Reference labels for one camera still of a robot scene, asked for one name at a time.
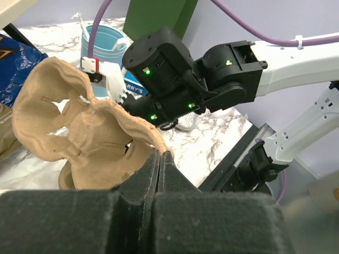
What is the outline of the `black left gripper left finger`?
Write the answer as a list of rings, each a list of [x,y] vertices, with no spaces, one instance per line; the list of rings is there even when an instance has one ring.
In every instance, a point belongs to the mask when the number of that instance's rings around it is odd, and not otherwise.
[[[110,190],[1,196],[1,253],[146,253],[160,154]]]

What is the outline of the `brown cardboard cup carrier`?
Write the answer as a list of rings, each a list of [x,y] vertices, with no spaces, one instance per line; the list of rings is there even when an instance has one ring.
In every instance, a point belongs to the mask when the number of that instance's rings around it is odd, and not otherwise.
[[[14,102],[12,126],[38,158],[66,160],[58,178],[62,190],[112,188],[154,150],[168,151],[151,123],[111,99],[97,99],[88,75],[56,57],[29,73]]]

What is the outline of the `green paper bag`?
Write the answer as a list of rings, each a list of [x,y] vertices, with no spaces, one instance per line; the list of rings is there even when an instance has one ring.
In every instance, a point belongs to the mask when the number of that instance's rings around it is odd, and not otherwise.
[[[133,41],[167,26],[182,39],[197,0],[131,0],[123,31]]]

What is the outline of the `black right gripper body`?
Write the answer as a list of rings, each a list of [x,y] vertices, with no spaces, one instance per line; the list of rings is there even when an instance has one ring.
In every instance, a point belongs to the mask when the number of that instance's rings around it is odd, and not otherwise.
[[[147,90],[123,107],[156,127],[191,112],[203,113],[203,94],[188,48],[168,27],[143,35],[126,50],[122,64]]]

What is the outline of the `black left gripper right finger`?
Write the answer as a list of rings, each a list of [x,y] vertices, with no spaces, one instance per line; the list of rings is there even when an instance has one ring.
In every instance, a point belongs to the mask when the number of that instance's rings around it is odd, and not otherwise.
[[[263,193],[200,192],[160,159],[151,216],[151,253],[293,253],[282,212]]]

